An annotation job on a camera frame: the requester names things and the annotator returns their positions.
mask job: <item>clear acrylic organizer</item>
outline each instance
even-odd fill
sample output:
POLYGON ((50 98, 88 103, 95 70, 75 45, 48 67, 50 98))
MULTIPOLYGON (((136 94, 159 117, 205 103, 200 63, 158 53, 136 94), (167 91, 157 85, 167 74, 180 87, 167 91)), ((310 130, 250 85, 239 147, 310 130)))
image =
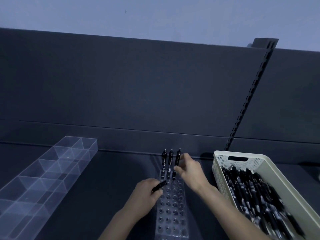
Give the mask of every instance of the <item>clear acrylic organizer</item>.
POLYGON ((172 174, 160 172, 159 180, 166 180, 167 185, 157 202, 155 240, 189 239, 184 182, 178 173, 172 174))
POLYGON ((33 240, 97 151, 97 139, 66 136, 4 186, 0 240, 33 240))

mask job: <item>wall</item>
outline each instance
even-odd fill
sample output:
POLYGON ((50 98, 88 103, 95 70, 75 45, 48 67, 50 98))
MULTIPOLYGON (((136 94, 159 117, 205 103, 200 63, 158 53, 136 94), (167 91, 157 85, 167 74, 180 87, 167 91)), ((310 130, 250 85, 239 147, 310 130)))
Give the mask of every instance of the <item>wall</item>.
POLYGON ((320 0, 0 0, 0 27, 320 51, 320 0))

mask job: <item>right hand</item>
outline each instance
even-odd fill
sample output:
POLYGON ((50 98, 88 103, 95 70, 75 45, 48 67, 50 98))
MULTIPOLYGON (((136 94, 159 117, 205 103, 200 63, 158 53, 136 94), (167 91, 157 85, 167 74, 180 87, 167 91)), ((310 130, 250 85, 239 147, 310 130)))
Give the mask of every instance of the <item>right hand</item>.
POLYGON ((174 170, 195 193, 199 193, 202 188, 210 185, 200 163, 193 160, 188 153, 181 155, 179 166, 175 166, 174 170))

